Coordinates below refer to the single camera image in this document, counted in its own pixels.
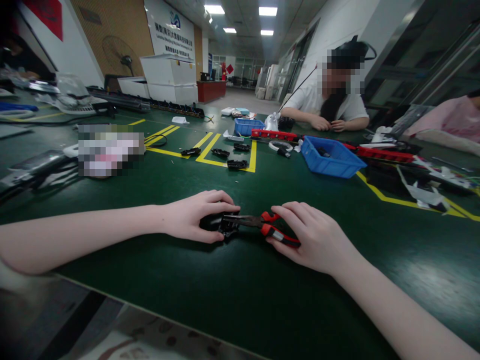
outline white cable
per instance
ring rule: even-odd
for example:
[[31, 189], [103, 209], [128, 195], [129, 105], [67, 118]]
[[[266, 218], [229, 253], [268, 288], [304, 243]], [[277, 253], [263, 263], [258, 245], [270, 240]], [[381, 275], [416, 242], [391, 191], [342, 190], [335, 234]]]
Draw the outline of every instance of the white cable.
[[282, 147], [282, 148], [285, 148], [285, 150], [287, 152], [291, 152], [294, 147], [292, 145], [290, 145], [288, 142], [286, 141], [278, 141], [278, 140], [273, 140], [273, 141], [270, 141], [268, 143], [268, 147], [272, 150], [275, 150], [275, 151], [278, 151], [279, 150], [279, 147]]
[[34, 116], [31, 110], [3, 110], [0, 111], [0, 119], [27, 119]]

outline black plastic part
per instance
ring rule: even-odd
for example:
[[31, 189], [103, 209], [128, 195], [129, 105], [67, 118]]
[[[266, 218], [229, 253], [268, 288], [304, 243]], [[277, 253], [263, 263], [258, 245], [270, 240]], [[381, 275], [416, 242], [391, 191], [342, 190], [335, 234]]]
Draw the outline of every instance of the black plastic part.
[[218, 148], [212, 149], [211, 152], [222, 158], [228, 158], [230, 156], [230, 153], [228, 151], [218, 149]]
[[325, 150], [323, 147], [317, 147], [316, 150], [318, 151], [318, 153], [323, 156], [324, 158], [329, 158], [330, 157], [330, 154], [327, 152], [327, 150]]
[[200, 220], [200, 229], [207, 231], [218, 231], [226, 238], [239, 230], [240, 224], [224, 220], [225, 215], [238, 215], [237, 212], [221, 212], [218, 214], [207, 215]]
[[294, 127], [295, 119], [287, 116], [282, 116], [278, 119], [278, 131], [290, 132]]
[[292, 156], [292, 154], [290, 154], [287, 150], [285, 150], [284, 147], [279, 147], [276, 153], [286, 158], [290, 158], [290, 156]]
[[233, 149], [237, 150], [237, 151], [249, 152], [250, 149], [251, 149], [251, 146], [248, 145], [248, 144], [241, 144], [241, 143], [236, 142], [236, 143], [233, 144]]
[[200, 149], [199, 147], [192, 147], [189, 150], [183, 150], [180, 154], [182, 156], [198, 155], [198, 154], [200, 154], [201, 151], [202, 151], [202, 149]]
[[229, 169], [245, 169], [249, 167], [249, 163], [247, 160], [228, 160], [226, 165]]

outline blue plastic bin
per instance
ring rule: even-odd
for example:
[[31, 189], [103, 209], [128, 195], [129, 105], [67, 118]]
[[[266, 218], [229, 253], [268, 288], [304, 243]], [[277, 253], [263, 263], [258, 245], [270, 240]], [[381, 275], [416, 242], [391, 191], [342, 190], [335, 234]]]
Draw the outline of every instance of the blue plastic bin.
[[[330, 157], [323, 157], [317, 148], [324, 148]], [[367, 166], [354, 153], [336, 140], [305, 136], [301, 153], [311, 172], [338, 178], [350, 179], [361, 168]]]
[[244, 119], [237, 118], [235, 119], [235, 135], [240, 133], [242, 136], [251, 136], [252, 129], [264, 129], [265, 124], [260, 120], [256, 119]]

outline wire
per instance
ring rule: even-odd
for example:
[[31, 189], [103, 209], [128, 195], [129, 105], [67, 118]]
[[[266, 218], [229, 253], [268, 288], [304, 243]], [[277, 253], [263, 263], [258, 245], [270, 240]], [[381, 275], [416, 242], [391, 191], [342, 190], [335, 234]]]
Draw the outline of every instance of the wire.
[[147, 146], [147, 149], [148, 149], [148, 148], [161, 148], [161, 147], [167, 145], [168, 140], [167, 140], [167, 137], [166, 137], [165, 135], [156, 135], [156, 136], [154, 137], [154, 139], [157, 140], [158, 137], [163, 137], [163, 138], [165, 138], [165, 141], [162, 142], [162, 143], [160, 143], [160, 144], [158, 144], [158, 145], [153, 145], [153, 144], [152, 144], [152, 145], [149, 145], [149, 146]]
[[[305, 78], [305, 80], [303, 80], [303, 81], [301, 82], [301, 84], [298, 85], [298, 87], [295, 89], [295, 91], [291, 93], [290, 98], [297, 92], [298, 89], [300, 89], [300, 87], [304, 84], [304, 82], [307, 81], [307, 79], [310, 77], [310, 75], [312, 75], [312, 74], [314, 73], [314, 71], [317, 70], [317, 66], [318, 66], [318, 65], [315, 65], [315, 68], [311, 71], [311, 73], [309, 73], [308, 76]], [[281, 106], [280, 110], [278, 110], [278, 113], [280, 113], [280, 112], [282, 111], [282, 109], [284, 108], [285, 104], [283, 104], [283, 105]]]
[[71, 123], [72, 121], [77, 121], [77, 120], [82, 120], [82, 119], [88, 119], [88, 118], [93, 118], [99, 116], [98, 114], [95, 115], [88, 115], [88, 116], [79, 116], [79, 117], [74, 117], [71, 118], [70, 120], [66, 121], [59, 121], [59, 122], [41, 122], [41, 121], [5, 121], [5, 120], [0, 120], [0, 124], [11, 124], [11, 125], [38, 125], [38, 126], [65, 126]]

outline white box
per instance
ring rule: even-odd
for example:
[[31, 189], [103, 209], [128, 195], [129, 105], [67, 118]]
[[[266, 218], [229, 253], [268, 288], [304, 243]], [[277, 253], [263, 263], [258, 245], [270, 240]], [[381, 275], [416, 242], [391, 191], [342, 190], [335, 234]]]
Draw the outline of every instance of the white box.
[[156, 85], [196, 85], [195, 64], [188, 57], [154, 55], [140, 58], [146, 82]]
[[192, 105], [199, 102], [197, 85], [157, 85], [148, 84], [150, 97], [158, 101], [172, 102], [179, 105]]
[[149, 87], [144, 77], [119, 77], [118, 84], [124, 94], [150, 99]]

